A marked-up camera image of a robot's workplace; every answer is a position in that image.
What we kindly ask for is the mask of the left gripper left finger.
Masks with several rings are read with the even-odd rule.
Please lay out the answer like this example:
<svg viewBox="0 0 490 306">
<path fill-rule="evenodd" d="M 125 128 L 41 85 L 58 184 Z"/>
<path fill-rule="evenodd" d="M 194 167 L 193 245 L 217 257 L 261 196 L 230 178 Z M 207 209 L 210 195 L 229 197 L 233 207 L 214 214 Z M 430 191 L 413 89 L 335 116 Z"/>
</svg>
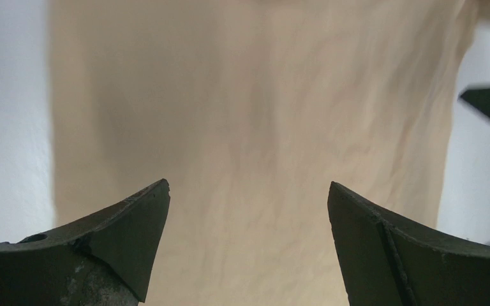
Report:
<svg viewBox="0 0 490 306">
<path fill-rule="evenodd" d="M 71 223 L 1 242 L 0 305 L 144 302 L 169 204 L 162 179 Z"/>
</svg>

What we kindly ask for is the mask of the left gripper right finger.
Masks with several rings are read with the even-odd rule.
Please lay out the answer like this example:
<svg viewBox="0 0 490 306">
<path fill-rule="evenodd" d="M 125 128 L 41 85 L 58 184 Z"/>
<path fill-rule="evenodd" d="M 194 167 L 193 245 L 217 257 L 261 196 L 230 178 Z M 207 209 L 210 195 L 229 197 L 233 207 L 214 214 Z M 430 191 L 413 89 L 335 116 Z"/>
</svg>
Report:
<svg viewBox="0 0 490 306">
<path fill-rule="evenodd" d="M 490 246 L 429 228 L 336 182 L 327 207 L 350 305 L 490 305 Z"/>
</svg>

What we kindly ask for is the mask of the beige t shirt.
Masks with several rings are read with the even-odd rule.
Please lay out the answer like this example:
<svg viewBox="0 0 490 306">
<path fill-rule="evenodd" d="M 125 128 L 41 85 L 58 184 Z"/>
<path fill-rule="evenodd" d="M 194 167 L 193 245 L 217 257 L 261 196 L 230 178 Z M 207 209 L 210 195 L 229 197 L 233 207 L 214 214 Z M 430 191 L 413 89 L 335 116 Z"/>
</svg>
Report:
<svg viewBox="0 0 490 306">
<path fill-rule="evenodd" d="M 437 221 L 490 1 L 52 1 L 61 224 L 159 179 L 148 305 L 347 305 L 331 182 Z"/>
</svg>

